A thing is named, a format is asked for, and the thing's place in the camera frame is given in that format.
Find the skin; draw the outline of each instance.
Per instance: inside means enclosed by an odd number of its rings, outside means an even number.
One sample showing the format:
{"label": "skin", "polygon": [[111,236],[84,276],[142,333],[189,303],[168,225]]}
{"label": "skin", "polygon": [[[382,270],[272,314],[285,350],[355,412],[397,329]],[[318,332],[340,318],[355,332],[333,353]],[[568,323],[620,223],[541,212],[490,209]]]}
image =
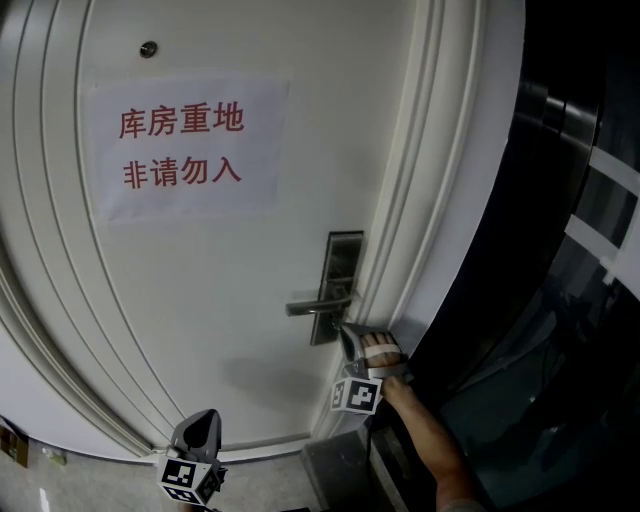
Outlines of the skin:
{"label": "skin", "polygon": [[[362,342],[365,347],[395,343],[386,333],[367,334]],[[367,359],[370,368],[399,362],[400,355],[394,353]],[[382,395],[402,418],[420,460],[436,480],[436,510],[444,510],[456,501],[477,501],[464,455],[411,387],[399,377],[389,377],[382,383]]]}

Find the white wall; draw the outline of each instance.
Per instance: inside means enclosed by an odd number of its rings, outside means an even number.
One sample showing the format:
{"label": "white wall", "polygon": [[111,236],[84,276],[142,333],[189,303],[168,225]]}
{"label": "white wall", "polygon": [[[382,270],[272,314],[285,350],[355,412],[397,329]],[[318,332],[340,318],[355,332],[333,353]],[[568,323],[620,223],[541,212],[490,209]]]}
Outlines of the white wall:
{"label": "white wall", "polygon": [[418,345],[449,292],[493,189],[518,91],[524,21],[524,2],[490,2],[481,74],[460,167],[431,254],[393,327],[407,353]]}
{"label": "white wall", "polygon": [[100,457],[137,460],[89,423],[37,372],[0,323],[0,416],[29,437]]}

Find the door lever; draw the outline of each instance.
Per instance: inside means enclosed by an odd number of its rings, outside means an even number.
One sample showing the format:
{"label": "door lever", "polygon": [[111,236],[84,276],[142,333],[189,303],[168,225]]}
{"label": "door lever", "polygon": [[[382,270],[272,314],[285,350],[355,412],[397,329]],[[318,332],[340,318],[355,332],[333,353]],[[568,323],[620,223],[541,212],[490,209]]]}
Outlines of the door lever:
{"label": "door lever", "polygon": [[287,316],[315,315],[311,345],[338,339],[340,325],[355,293],[362,240],[362,231],[329,233],[318,300],[285,306]]}
{"label": "door lever", "polygon": [[285,306],[287,316],[314,315],[321,313],[342,313],[351,305],[351,295],[344,286],[327,283],[328,294],[336,297],[328,300],[312,300],[308,302],[292,302]]}

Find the floor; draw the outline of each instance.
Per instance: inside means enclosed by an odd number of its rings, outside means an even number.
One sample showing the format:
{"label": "floor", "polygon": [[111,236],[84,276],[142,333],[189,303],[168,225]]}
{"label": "floor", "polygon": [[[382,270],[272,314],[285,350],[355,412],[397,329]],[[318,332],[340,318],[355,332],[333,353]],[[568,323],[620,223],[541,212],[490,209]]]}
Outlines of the floor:
{"label": "floor", "polygon": [[[165,511],[179,508],[163,497],[155,467],[120,464],[67,455],[59,466],[32,441],[29,469],[0,453],[1,512]],[[278,512],[309,507],[320,510],[299,455],[229,465],[222,492],[212,507],[221,512]]]}

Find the white paper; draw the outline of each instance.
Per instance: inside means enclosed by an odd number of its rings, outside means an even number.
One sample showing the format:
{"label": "white paper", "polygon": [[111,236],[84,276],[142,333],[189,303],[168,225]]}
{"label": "white paper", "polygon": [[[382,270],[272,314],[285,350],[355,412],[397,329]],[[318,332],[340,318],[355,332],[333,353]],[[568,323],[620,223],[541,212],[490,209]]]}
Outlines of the white paper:
{"label": "white paper", "polygon": [[223,73],[88,91],[83,133],[94,217],[121,222],[272,208],[287,92],[286,80]]}

